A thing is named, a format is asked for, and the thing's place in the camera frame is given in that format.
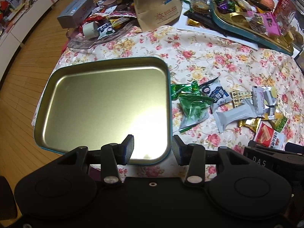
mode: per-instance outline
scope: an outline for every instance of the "tray of candy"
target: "tray of candy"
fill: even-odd
[[[273,50],[284,54],[293,55],[293,47],[288,44],[283,36],[260,34],[250,28],[242,12],[233,12],[222,14],[217,8],[215,0],[210,0],[211,15],[214,22],[221,28],[242,35],[246,38],[254,40]]]

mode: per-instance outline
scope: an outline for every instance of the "tablecloth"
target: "tablecloth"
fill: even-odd
[[[227,39],[198,32],[180,31],[171,26],[162,26],[152,32],[142,33],[134,27],[130,33],[88,50],[67,48],[60,57],[54,71],[79,63],[118,57],[155,56],[164,60],[170,70],[171,83],[202,84],[219,77],[221,85],[229,93],[232,90],[252,91],[253,86],[275,86],[279,109],[288,118],[283,133],[286,141],[304,146],[304,78],[300,68],[290,56],[283,53],[259,49],[255,51]],[[36,109],[32,125],[35,125]],[[233,108],[227,103],[218,108],[224,112]],[[172,102],[173,134],[178,134],[184,143],[198,143],[208,150],[227,146],[243,153],[244,147],[253,139],[254,132],[237,123],[218,133],[213,115],[185,133],[179,133],[182,110],[179,101]],[[122,179],[136,177],[185,177],[187,167],[180,167],[172,154],[153,166],[119,166]],[[206,180],[215,176],[215,167],[206,166]]]

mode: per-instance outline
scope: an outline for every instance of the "rectangular tin tray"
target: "rectangular tin tray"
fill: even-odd
[[[134,135],[130,164],[154,164],[170,151],[171,100],[166,63],[136,57],[83,63],[50,77],[37,115],[40,147],[98,150]]]
[[[288,48],[284,47],[283,45],[270,39],[269,37],[262,35],[260,33],[257,33],[247,27],[244,27],[244,26],[238,24],[236,21],[233,21],[230,13],[221,14],[217,9],[217,6],[216,6],[216,3],[214,0],[211,0],[210,10],[211,10],[211,14],[212,14],[212,19],[219,27],[221,27],[227,31],[242,35],[246,38],[252,39],[260,44],[263,44],[263,45],[269,47],[270,49],[282,52],[287,55],[293,55],[293,47],[291,45],[288,45]]]

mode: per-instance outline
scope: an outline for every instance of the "metal screw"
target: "metal screw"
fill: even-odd
[[[118,177],[115,176],[107,176],[103,180],[105,183],[113,184],[113,183],[117,183],[119,179]]]
[[[200,176],[189,176],[187,177],[187,181],[190,183],[200,183],[203,179]]]

